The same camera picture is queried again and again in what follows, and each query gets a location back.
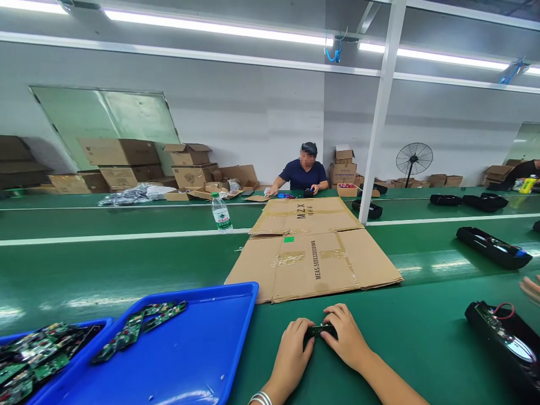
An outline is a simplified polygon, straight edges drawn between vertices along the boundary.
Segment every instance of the water bottle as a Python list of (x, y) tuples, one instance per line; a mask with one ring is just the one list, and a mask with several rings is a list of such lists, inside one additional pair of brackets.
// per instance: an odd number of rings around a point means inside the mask
[(229, 217), (227, 206), (219, 197), (219, 193), (212, 193), (212, 214), (214, 214), (215, 224), (220, 233), (232, 232), (231, 217)]

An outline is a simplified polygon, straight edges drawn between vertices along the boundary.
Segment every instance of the human hand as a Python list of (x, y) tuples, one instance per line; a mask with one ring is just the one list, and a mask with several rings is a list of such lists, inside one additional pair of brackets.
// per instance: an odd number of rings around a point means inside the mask
[(298, 318), (287, 326), (281, 336), (272, 376), (262, 389), (270, 396), (273, 405), (283, 404), (304, 375), (315, 343), (312, 337), (304, 349), (304, 335), (309, 326), (315, 324), (309, 319)]
[(321, 189), (321, 186), (318, 184), (313, 184), (311, 186), (311, 190), (313, 190), (313, 195), (317, 195), (320, 189)]
[[(540, 282), (539, 275), (536, 275), (536, 279)], [(538, 284), (533, 282), (529, 277), (524, 277), (523, 281), (519, 283), (519, 286), (532, 302), (540, 305), (540, 286)]]
[(325, 313), (328, 315), (323, 323), (331, 323), (336, 328), (339, 340), (334, 339), (328, 332), (322, 332), (321, 337), (347, 366), (360, 372), (362, 363), (372, 352), (349, 308), (345, 304), (335, 304), (326, 308)]
[(269, 196), (275, 196), (275, 195), (277, 195), (279, 190), (280, 189), (277, 186), (272, 186), (272, 187), (270, 187), (270, 191), (268, 192), (268, 195)]

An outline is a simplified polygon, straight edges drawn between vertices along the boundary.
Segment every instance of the flattened cardboard box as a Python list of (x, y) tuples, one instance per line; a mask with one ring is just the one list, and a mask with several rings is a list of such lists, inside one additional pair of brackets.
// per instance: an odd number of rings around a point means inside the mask
[(90, 164), (96, 166), (160, 163), (154, 143), (150, 141), (108, 138), (80, 138), (78, 141)]
[(0, 160), (33, 160), (24, 141), (14, 135), (0, 136)]
[(365, 229), (251, 237), (225, 284), (259, 283), (257, 303), (368, 290), (403, 277)]
[(296, 235), (361, 229), (340, 197), (272, 199), (249, 231), (255, 235)]

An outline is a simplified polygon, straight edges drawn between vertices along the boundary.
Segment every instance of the red wire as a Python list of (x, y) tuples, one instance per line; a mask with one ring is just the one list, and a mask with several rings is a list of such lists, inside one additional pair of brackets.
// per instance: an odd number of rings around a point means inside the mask
[(501, 307), (504, 307), (505, 305), (509, 305), (512, 307), (512, 312), (510, 312), (510, 315), (506, 316), (506, 317), (498, 317), (498, 316), (495, 316), (496, 319), (500, 320), (500, 321), (503, 321), (505, 319), (510, 319), (512, 316), (514, 316), (514, 314), (516, 313), (516, 308), (514, 308), (514, 306), (511, 304), (511, 303), (502, 303), (501, 305), (499, 305), (497, 308), (495, 308), (495, 310), (493, 311), (493, 313), (497, 314), (497, 311), (499, 309), (501, 309)]

